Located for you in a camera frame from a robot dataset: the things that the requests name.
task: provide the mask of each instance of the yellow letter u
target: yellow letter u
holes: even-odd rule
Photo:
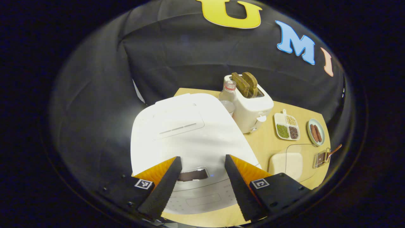
[[[247,3],[238,1],[239,4],[245,6],[246,18],[237,19],[228,16],[226,14],[225,3],[229,0],[197,0],[202,4],[202,13],[208,21],[225,26],[234,28],[256,28],[260,25],[260,12],[262,8]]]

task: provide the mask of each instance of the brown-handled utensil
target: brown-handled utensil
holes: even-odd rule
[[[326,163],[329,163],[330,161],[330,156],[338,151],[342,147],[342,144],[338,145],[338,147],[330,152],[330,148],[326,148],[326,150],[323,150],[322,152],[318,153],[315,155],[314,161],[313,161],[313,168],[319,168],[323,166]]]

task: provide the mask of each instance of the letter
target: letter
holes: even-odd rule
[[[276,23],[281,27],[281,43],[277,44],[277,48],[284,52],[292,53],[291,42],[297,56],[301,55],[305,49],[305,53],[302,55],[303,60],[315,65],[314,41],[305,35],[299,39],[298,35],[289,25],[280,21],[276,21]]]
[[[256,28],[260,25],[260,10],[262,8],[251,3],[238,1],[245,6],[246,18],[237,19],[228,16],[225,3],[229,0],[197,0],[202,4],[202,13],[209,22],[217,25],[233,28]]]
[[[332,71],[332,61],[330,60],[332,57],[330,56],[330,54],[323,48],[321,48],[321,50],[324,52],[325,55],[325,66],[324,66],[324,70],[327,74],[329,74],[329,76],[333,77],[333,71]]]

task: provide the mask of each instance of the bottle cap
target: bottle cap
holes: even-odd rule
[[[224,87],[227,90],[234,91],[236,89],[236,82],[232,80],[228,80],[224,83]]]

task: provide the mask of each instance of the small round plate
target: small round plate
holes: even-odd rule
[[[316,142],[315,139],[312,137],[311,127],[310,127],[311,124],[316,125],[318,127],[319,134],[322,137],[321,142]],[[308,121],[307,132],[308,132],[308,136],[311,139],[312,143],[315,144],[316,146],[321,146],[324,143],[324,141],[325,141],[325,132],[324,132],[324,129],[322,128],[321,124],[316,119],[310,119]]]

